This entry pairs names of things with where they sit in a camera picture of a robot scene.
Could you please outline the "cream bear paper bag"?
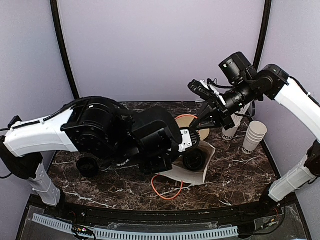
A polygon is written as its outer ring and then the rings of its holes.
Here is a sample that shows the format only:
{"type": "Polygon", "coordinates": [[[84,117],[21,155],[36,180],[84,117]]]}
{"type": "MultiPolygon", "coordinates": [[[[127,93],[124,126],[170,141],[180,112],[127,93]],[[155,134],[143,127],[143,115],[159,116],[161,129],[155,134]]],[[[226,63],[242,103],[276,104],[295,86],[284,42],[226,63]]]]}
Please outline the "cream bear paper bag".
{"type": "Polygon", "coordinates": [[[189,152],[187,152],[178,158],[177,163],[175,163],[172,166],[173,167],[172,170],[160,173],[160,175],[163,177],[167,177],[169,179],[180,182],[180,188],[179,188],[179,191],[176,193],[176,195],[174,195],[172,197],[165,197],[164,195],[161,195],[157,191],[156,187],[154,186],[154,180],[156,177],[154,176],[151,179],[152,189],[160,198],[167,200],[167,201],[170,201],[170,200],[173,200],[176,197],[178,197],[178,195],[181,193],[181,191],[183,189],[183,184],[203,185],[205,183],[207,171],[209,168],[209,163],[213,159],[213,156],[216,152],[216,148],[213,147],[210,143],[208,143],[204,140],[201,140],[196,149],[200,149],[200,150],[204,151],[205,153],[207,153],[207,158],[206,158],[204,168],[202,168],[201,170],[198,170],[198,171],[191,171],[191,170],[186,169],[183,165],[183,156],[185,154],[189,153],[189,152]]]}

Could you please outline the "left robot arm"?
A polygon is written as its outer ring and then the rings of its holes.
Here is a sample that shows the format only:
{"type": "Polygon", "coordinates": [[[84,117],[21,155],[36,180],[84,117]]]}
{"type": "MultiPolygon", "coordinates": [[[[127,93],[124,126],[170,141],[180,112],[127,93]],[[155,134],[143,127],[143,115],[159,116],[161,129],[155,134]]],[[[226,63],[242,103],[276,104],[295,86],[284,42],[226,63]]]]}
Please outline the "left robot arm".
{"type": "Polygon", "coordinates": [[[14,117],[0,138],[0,157],[58,217],[67,218],[71,208],[48,176],[43,152],[87,153],[106,168],[139,165],[146,173],[160,173],[172,169],[182,142],[181,130],[165,108],[135,112],[112,99],[91,96],[46,117],[14,117]]]}

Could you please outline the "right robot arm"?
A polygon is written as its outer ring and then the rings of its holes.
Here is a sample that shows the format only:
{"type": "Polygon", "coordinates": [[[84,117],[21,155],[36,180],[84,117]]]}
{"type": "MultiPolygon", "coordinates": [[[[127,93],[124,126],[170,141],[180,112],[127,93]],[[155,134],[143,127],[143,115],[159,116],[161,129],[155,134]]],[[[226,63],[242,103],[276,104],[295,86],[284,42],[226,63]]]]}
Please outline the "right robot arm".
{"type": "Polygon", "coordinates": [[[320,104],[292,76],[275,64],[257,71],[242,52],[236,52],[219,64],[230,87],[221,94],[210,82],[193,80],[188,88],[204,104],[190,124],[194,130],[235,126],[232,115],[253,101],[264,97],[276,101],[297,117],[315,136],[304,158],[283,177],[264,190],[255,213],[266,217],[275,204],[306,183],[320,177],[320,104]]]}

